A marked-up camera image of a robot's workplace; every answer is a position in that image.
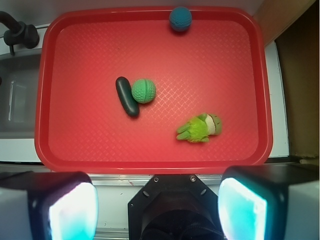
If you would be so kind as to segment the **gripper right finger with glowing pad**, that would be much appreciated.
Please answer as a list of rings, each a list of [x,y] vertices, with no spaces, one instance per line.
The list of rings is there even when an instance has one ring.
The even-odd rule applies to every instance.
[[[218,189],[228,240],[318,240],[320,169],[312,164],[231,166]]]

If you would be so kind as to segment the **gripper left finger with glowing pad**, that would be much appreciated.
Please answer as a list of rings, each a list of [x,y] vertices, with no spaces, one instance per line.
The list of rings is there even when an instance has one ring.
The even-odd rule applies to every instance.
[[[92,240],[98,193],[84,172],[1,172],[2,240]]]

